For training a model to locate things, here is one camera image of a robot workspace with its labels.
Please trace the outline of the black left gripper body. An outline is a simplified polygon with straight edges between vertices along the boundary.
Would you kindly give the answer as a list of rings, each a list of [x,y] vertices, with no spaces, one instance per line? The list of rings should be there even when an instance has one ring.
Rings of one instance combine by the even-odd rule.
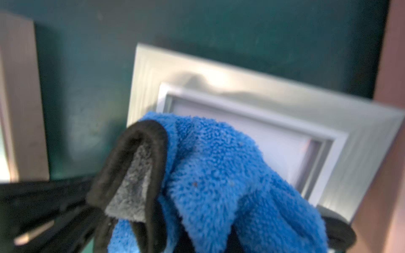
[[[91,178],[1,184],[2,253],[79,253],[103,213],[87,205]]]

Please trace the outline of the blue black-edged cloth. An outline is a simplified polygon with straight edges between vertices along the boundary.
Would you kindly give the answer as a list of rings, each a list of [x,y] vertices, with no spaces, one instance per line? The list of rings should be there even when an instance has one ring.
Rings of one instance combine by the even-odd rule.
[[[127,127],[86,197],[104,218],[96,253],[326,253],[356,242],[224,122],[146,114]]]

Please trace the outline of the grey-green picture frame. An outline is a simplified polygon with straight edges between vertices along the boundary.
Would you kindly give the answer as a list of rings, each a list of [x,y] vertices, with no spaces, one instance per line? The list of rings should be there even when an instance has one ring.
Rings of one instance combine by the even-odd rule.
[[[367,99],[138,44],[128,123],[148,111],[231,124],[311,204],[348,221],[405,118]]]

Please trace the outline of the pink picture frame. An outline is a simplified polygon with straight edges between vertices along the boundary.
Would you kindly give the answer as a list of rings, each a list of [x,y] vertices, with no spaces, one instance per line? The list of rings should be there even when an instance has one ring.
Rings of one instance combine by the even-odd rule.
[[[390,1],[374,99],[405,107],[405,2]],[[401,128],[353,219],[351,253],[405,251],[405,129]]]
[[[1,182],[49,178],[34,23],[1,12]]]

